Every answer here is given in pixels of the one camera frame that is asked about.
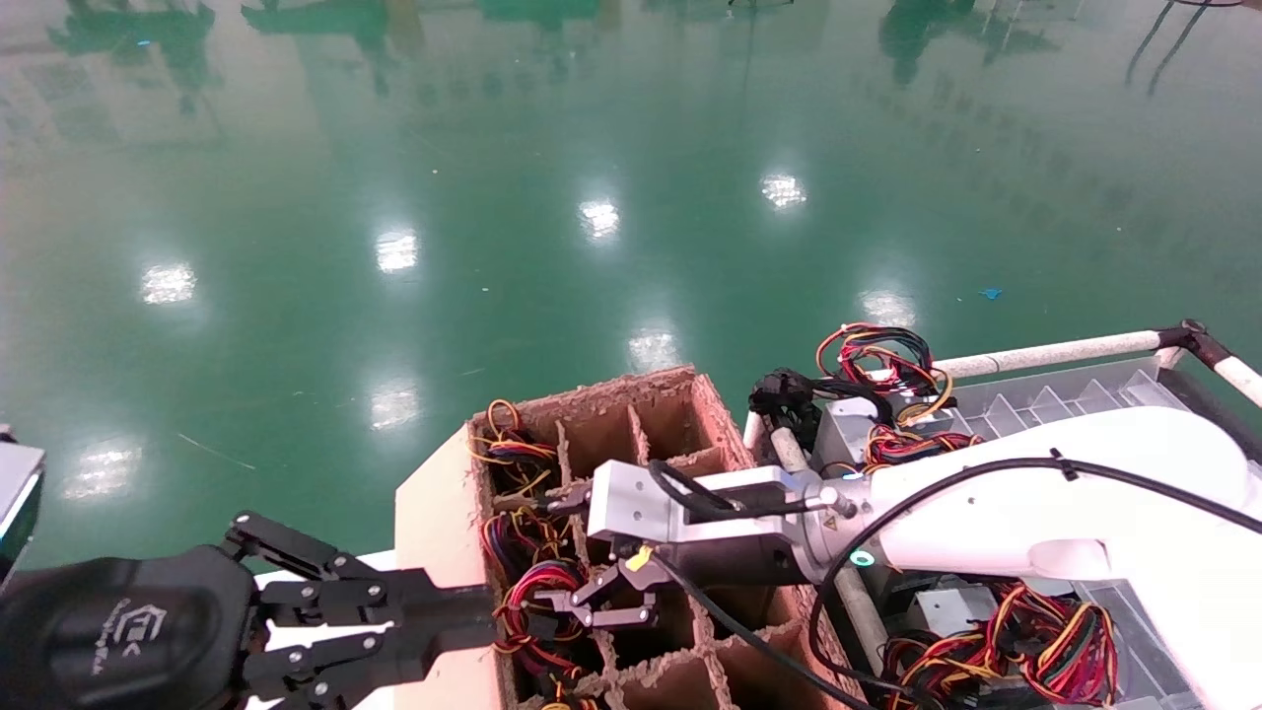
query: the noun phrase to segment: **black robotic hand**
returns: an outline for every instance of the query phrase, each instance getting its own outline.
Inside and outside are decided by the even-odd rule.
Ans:
[[[259,590],[249,556],[308,581]],[[486,586],[377,571],[246,512],[218,547],[15,575],[0,598],[0,707],[230,710],[259,696],[283,699],[276,710],[345,710],[424,680],[443,652],[492,643],[493,609]],[[392,627],[264,652],[269,620]]]

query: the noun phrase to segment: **white pipe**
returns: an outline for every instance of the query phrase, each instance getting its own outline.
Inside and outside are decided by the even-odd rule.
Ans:
[[[745,436],[742,438],[745,448],[753,451],[766,434],[767,425],[762,422],[762,415],[750,412],[745,417]]]
[[[1253,368],[1246,366],[1235,354],[1214,366],[1214,372],[1224,381],[1232,383],[1232,387],[1241,391],[1254,405],[1262,407],[1262,376],[1258,376]]]
[[[1109,354],[1143,352],[1159,347],[1161,347],[1160,333],[1146,329],[1089,337],[1087,339],[1071,339],[1053,344],[1036,344],[1017,349],[1002,349],[984,354],[968,354],[964,358],[939,361],[934,363],[934,368],[949,373],[955,378],[972,378],[1025,368],[1040,368],[1076,361],[1090,361],[1093,358],[1107,358]]]
[[[771,433],[771,444],[776,448],[776,457],[784,470],[793,473],[810,468],[801,446],[798,445],[798,440],[787,429],[780,428]],[[854,567],[843,567],[833,584],[842,597],[842,605],[846,607],[846,613],[851,617],[854,636],[863,646],[863,653],[868,658],[872,672],[880,673],[881,649],[890,641],[890,636],[885,632],[885,624],[881,623],[881,614],[877,613],[876,604],[872,603],[867,588],[863,586],[859,571]]]

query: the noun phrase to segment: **white robotic arm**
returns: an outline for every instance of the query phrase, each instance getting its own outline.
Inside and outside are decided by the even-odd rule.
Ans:
[[[1064,420],[846,482],[849,526],[962,469],[1050,449],[1169,484],[1262,520],[1262,480],[1239,448],[1188,412],[1133,409]],[[1164,496],[1053,469],[978,477],[890,523],[868,552],[900,569],[1126,579],[1188,681],[1214,710],[1262,709],[1262,536]]]
[[[732,575],[756,566],[750,542],[775,551],[765,542],[771,540],[789,546],[803,579],[824,584],[873,523],[934,484],[983,464],[1046,463],[1053,450],[1262,520],[1262,480],[1225,433],[1189,412],[1137,407],[1063,420],[858,480],[765,467],[695,482],[748,501],[751,511],[771,496],[798,504],[800,515],[705,520],[680,502],[681,487],[668,496],[661,486],[674,484],[610,462],[592,480],[588,535],[666,544],[676,564],[690,562],[689,554],[747,561],[740,570],[726,565]],[[1127,579],[1208,707],[1262,710],[1262,686],[1251,677],[1262,668],[1262,536],[1186,503],[1087,473],[1002,469],[929,496],[862,551],[904,570]]]

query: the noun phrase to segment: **robotic arm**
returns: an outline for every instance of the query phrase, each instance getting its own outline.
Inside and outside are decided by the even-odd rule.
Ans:
[[[1131,409],[1064,420],[993,443],[895,467],[859,480],[822,480],[776,467],[697,479],[711,492],[803,512],[705,520],[646,469],[611,462],[589,492],[588,535],[613,542],[618,562],[570,595],[549,600],[588,626],[651,620],[652,598],[632,610],[596,610],[625,580],[652,590],[670,578],[637,560],[639,541],[689,578],[726,584],[824,584],[864,528],[928,487],[988,462],[1041,458],[1121,469],[1262,520],[1262,482],[1232,439],[1188,412]],[[683,487],[676,492],[685,493]],[[1262,536],[1157,493],[1090,474],[1006,469],[954,486],[878,531],[861,554],[900,569],[1129,580],[1185,677],[1214,710],[1257,710],[1262,690]],[[740,560],[740,565],[716,561]],[[1171,574],[1193,565],[1194,573]]]
[[[34,525],[43,453],[0,444],[9,571]],[[255,586],[259,557],[307,581]],[[13,575],[0,598],[0,707],[345,710],[424,680],[443,652],[496,638],[487,586],[438,589],[424,570],[382,573],[255,513],[220,546],[159,560],[98,559]],[[264,652],[268,626],[392,624]]]

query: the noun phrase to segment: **cable tie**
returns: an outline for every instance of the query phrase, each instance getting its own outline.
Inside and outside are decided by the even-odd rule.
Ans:
[[[1065,477],[1066,482],[1073,483],[1078,480],[1078,472],[1075,472],[1074,465],[1060,454],[1060,450],[1053,449],[1051,458],[1060,465],[1060,475]]]

